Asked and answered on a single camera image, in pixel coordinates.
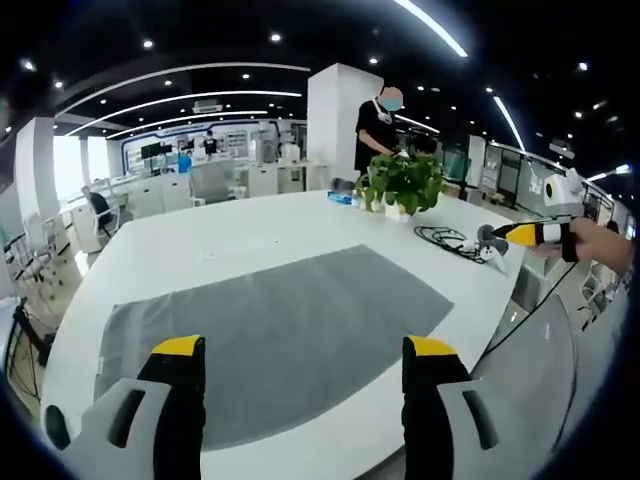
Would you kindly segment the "person's right hand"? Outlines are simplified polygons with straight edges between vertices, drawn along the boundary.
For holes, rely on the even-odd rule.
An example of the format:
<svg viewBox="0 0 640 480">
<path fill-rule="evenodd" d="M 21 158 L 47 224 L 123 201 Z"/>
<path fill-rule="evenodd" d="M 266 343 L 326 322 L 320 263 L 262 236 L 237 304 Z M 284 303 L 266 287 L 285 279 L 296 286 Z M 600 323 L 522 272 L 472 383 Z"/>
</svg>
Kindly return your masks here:
<svg viewBox="0 0 640 480">
<path fill-rule="evenodd" d="M 562 258 L 566 262 L 595 261 L 619 276 L 630 271 L 634 257 L 630 240 L 587 218 L 575 218 L 568 227 L 575 245 L 569 253 L 561 244 L 543 244 L 530 250 L 539 256 Z"/>
</svg>

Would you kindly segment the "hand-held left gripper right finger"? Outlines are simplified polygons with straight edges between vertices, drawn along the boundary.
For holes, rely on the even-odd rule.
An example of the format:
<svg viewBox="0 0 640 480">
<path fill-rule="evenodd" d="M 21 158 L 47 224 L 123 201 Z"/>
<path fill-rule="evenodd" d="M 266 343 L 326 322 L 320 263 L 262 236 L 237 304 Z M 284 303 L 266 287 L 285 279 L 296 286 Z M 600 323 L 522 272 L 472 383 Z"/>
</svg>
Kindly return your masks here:
<svg viewBox="0 0 640 480">
<path fill-rule="evenodd" d="M 403 339 L 402 392 L 407 479 L 533 479 L 545 463 L 523 406 L 441 340 Z"/>
</svg>

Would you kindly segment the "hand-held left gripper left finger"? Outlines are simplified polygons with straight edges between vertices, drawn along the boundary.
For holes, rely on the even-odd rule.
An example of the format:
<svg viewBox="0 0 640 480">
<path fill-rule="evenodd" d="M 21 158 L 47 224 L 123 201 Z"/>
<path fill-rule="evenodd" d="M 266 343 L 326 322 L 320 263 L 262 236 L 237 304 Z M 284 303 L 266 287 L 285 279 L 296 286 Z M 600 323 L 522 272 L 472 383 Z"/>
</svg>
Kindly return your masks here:
<svg viewBox="0 0 640 480">
<path fill-rule="evenodd" d="M 205 338 L 161 342 L 85 411 L 64 463 L 77 479 L 199 479 L 205 386 Z"/>
</svg>

